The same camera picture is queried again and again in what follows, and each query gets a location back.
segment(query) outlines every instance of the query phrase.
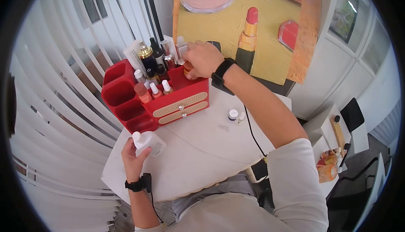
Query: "black bottle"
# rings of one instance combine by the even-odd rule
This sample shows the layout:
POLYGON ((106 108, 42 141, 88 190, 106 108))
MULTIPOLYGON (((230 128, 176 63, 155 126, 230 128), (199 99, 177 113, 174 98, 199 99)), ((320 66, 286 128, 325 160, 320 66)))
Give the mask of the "black bottle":
POLYGON ((159 47, 159 44, 157 44, 155 42, 155 38, 152 37, 149 40, 151 41, 151 48, 153 50, 153 57, 156 59, 156 62, 158 64, 163 64, 163 66, 166 68, 165 62, 163 60, 163 58, 165 57, 165 55, 163 54, 163 49, 161 47, 159 47))

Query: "yellow canvas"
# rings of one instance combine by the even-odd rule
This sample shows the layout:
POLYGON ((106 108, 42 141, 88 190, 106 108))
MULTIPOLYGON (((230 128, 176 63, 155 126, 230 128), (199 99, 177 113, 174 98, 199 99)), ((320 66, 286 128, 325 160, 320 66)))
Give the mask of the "yellow canvas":
POLYGON ((257 42, 250 75, 283 85, 292 51, 279 42, 277 34, 281 23, 299 20, 300 5, 291 0, 232 1, 230 6, 215 13, 193 13, 181 6, 178 36, 191 42, 219 42, 223 55, 235 59, 248 9, 256 7, 257 42))

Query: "hand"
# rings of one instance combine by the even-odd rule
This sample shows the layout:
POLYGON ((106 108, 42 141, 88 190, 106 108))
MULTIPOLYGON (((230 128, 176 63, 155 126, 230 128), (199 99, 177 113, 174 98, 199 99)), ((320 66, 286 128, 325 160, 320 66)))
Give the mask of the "hand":
POLYGON ((194 67, 188 74, 189 79, 195 77, 210 78, 224 61, 224 56, 209 42, 189 42, 187 43, 187 50, 183 55, 183 60, 189 61, 194 67))
POLYGON ((152 148, 149 147, 142 151, 138 157, 136 157, 136 148, 134 145, 134 139, 128 138, 124 148, 121 151, 122 161, 124 162, 125 173, 127 176, 127 182, 137 182, 142 171, 143 162, 151 153, 152 148))

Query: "window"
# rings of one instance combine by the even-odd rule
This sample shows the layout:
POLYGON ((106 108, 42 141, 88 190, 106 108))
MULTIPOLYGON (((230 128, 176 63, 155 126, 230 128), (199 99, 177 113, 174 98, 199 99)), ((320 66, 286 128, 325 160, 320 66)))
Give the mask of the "window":
MULTIPOLYGON (((87 25, 86 25, 85 19, 83 17, 83 12, 81 11, 80 6, 78 4, 78 0, 72 0, 72 1, 73 1, 74 8, 76 10, 76 13, 81 22, 82 27, 84 29, 86 29, 87 25)), ((87 14, 89 15, 89 18, 90 18, 90 21, 92 22, 92 24, 98 22, 100 20, 100 16, 97 13, 97 9, 96 9, 96 5, 94 4, 94 1, 93 0, 83 0, 83 3, 84 3, 84 7, 86 7, 87 14)), ((103 19, 108 17, 107 11, 105 10, 105 7, 104 7, 103 0, 96 0, 96 3, 97 3, 97 6, 99 7, 101 17, 103 19)))

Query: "painted lipstick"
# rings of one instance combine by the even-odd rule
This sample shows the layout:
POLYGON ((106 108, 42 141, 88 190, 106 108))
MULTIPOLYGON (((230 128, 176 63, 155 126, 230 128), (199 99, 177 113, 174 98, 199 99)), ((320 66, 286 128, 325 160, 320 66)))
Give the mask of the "painted lipstick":
POLYGON ((249 8, 246 14, 245 28, 239 37, 238 50, 236 52, 235 61, 248 74, 250 74, 256 50, 258 18, 259 11, 257 8, 249 8))

